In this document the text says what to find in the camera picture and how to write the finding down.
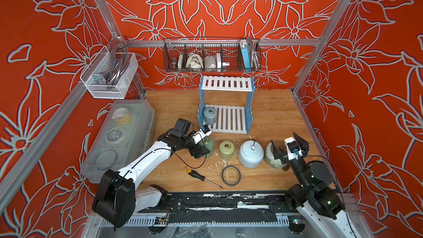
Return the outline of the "small dark green tea canister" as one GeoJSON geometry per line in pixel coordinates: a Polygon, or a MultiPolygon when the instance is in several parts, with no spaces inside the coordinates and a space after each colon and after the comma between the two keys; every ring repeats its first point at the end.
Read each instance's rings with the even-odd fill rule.
{"type": "Polygon", "coordinates": [[[202,143],[209,150],[209,153],[205,157],[210,158],[214,152],[214,140],[207,136],[202,140],[202,143]]]}

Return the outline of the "cream floral tea canister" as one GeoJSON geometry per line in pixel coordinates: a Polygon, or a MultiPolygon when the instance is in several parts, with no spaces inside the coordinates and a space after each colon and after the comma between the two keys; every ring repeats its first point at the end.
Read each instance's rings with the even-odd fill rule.
{"type": "MultiPolygon", "coordinates": [[[[282,153],[283,151],[286,151],[285,143],[282,141],[274,141],[276,150],[278,153],[282,153]]],[[[268,143],[264,152],[264,158],[263,160],[265,163],[273,168],[273,169],[279,169],[279,170],[287,170],[288,164],[282,164],[282,161],[280,159],[275,159],[274,154],[272,152],[273,144],[272,142],[268,143]]]]}

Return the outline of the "white ceramic tea canister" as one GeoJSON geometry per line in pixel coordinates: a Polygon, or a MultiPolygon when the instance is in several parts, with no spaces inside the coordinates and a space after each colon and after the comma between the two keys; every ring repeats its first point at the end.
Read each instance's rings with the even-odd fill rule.
{"type": "Polygon", "coordinates": [[[259,166],[264,158],[263,147],[255,140],[245,141],[241,144],[239,151],[240,163],[249,169],[259,166]]]}

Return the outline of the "small yellow-green tea canister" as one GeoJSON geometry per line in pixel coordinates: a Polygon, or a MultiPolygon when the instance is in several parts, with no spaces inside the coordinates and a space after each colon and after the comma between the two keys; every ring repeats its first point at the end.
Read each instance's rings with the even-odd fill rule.
{"type": "Polygon", "coordinates": [[[235,153],[235,145],[232,141],[224,140],[219,145],[219,155],[222,160],[230,160],[235,153]]]}

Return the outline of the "small blue-grey tea canister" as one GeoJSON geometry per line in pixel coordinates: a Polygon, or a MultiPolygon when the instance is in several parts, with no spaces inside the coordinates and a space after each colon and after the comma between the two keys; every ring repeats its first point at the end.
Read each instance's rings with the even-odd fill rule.
{"type": "Polygon", "coordinates": [[[217,121],[217,114],[218,112],[215,108],[205,108],[203,111],[204,123],[208,126],[214,125],[217,121]]]}

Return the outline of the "blue white two-tier shelf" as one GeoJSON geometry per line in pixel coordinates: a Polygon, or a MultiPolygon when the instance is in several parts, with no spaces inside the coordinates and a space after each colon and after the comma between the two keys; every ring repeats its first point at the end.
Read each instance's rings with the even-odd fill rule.
{"type": "Polygon", "coordinates": [[[206,123],[205,110],[211,108],[216,112],[215,122],[209,126],[212,132],[249,134],[253,122],[252,100],[255,90],[253,77],[201,76],[200,105],[197,114],[199,124],[206,123]],[[247,101],[244,106],[230,105],[227,102],[221,105],[206,104],[206,91],[246,93],[247,101]]]}

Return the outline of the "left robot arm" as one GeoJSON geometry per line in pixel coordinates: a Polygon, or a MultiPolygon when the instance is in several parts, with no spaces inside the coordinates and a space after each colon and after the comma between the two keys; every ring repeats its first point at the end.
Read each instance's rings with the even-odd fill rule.
{"type": "Polygon", "coordinates": [[[161,134],[133,162],[117,171],[106,171],[101,177],[92,210],[117,229],[123,227],[133,213],[159,205],[166,191],[157,185],[138,191],[145,178],[177,151],[187,149],[196,159],[210,153],[200,142],[212,134],[211,129],[202,125],[198,131],[191,131],[191,126],[193,123],[179,118],[174,128],[161,134]]]}

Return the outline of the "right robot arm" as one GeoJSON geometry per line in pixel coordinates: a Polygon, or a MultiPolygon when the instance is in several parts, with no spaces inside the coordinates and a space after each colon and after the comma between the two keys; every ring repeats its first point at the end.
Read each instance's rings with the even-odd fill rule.
{"type": "Polygon", "coordinates": [[[298,181],[285,193],[286,207],[299,212],[322,238],[360,238],[343,197],[330,188],[336,180],[328,166],[319,160],[305,161],[309,149],[308,141],[296,133],[282,147],[270,143],[274,159],[289,166],[298,181]]]}

